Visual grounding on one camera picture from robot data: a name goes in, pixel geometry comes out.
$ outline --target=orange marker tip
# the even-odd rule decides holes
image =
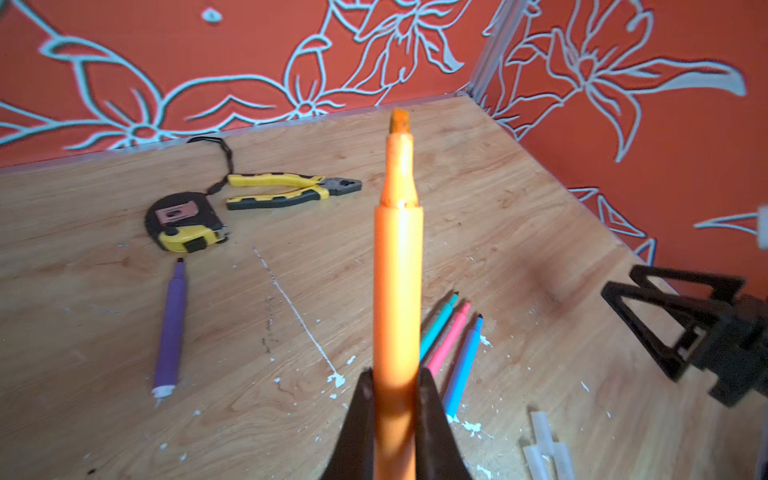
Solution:
[[[392,111],[392,119],[389,121],[390,134],[409,134],[411,133],[411,120],[408,112],[396,108]]]

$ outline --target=orange marker body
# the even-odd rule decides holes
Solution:
[[[414,480],[424,211],[413,182],[408,114],[395,110],[389,131],[386,179],[374,221],[374,479]]]

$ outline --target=green marker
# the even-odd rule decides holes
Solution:
[[[445,322],[448,321],[448,318],[451,316],[451,313],[453,313],[453,306],[458,301],[458,292],[454,292],[453,295],[451,295],[451,298],[448,299],[447,302],[445,302],[445,305],[442,306],[440,309],[440,312],[437,314],[437,318],[435,319],[435,322],[432,324],[431,327],[429,327],[429,331],[427,331],[427,334],[424,335],[424,338],[422,338],[422,342],[419,345],[419,361],[421,362],[424,359],[424,356],[429,351],[429,347],[432,346],[432,344],[435,342],[435,339],[437,338],[437,335],[440,334],[440,330],[442,330],[442,327],[445,326]]]

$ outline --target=purple marker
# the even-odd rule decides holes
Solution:
[[[181,337],[184,334],[184,311],[187,309],[187,276],[184,273],[184,259],[176,261],[174,278],[168,283],[163,314],[163,331],[160,334],[160,348],[157,365],[154,368],[152,395],[156,399],[169,396],[178,382],[181,360]]]

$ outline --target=wooden table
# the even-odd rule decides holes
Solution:
[[[628,280],[631,251],[468,98],[407,110],[424,314],[459,290],[492,343],[458,412],[483,433],[452,426],[472,474],[528,478],[521,445],[541,409],[580,479],[750,478],[763,399],[728,410],[707,396],[709,373],[668,381],[600,297],[606,280]],[[318,478],[371,364],[388,121],[380,111],[227,139],[238,171],[364,188],[271,211],[225,210],[231,188],[213,198],[232,236],[187,258],[182,380],[159,406],[151,378],[175,256],[143,215],[219,179],[218,146],[0,172],[0,477]],[[345,385],[326,381],[329,363],[254,250]],[[674,334],[663,313],[645,319]]]

